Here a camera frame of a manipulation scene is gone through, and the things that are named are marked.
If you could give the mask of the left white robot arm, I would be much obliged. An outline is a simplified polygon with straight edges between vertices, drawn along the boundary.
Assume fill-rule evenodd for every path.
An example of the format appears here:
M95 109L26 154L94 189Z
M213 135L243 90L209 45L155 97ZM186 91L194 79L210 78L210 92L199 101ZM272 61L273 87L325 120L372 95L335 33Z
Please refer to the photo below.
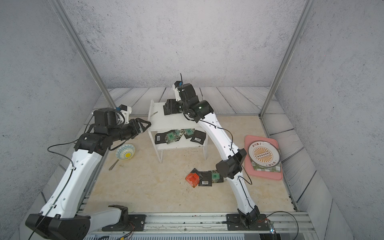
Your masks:
M82 240L98 229L133 231L128 208L110 205L109 210L78 215L84 190L94 170L116 141L125 143L144 133L152 124L140 118L130 119L125 105L103 108L93 113L95 122L74 141L70 164L51 198L38 214L30 214L25 225L48 240Z

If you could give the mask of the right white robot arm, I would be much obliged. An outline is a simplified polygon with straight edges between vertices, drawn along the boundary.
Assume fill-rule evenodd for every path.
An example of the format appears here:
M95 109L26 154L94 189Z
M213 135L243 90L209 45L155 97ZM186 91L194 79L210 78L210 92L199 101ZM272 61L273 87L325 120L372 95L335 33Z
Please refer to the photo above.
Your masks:
M234 144L232 133L222 128L207 101L199 101L195 97L185 101L168 99L164 109L168 115L183 114L187 120L196 122L209 135L222 158L216 164L216 169L229 182L235 195L240 216L239 224L245 229L253 227L260 219L261 213L246 186L251 182L246 181L243 176L246 150Z

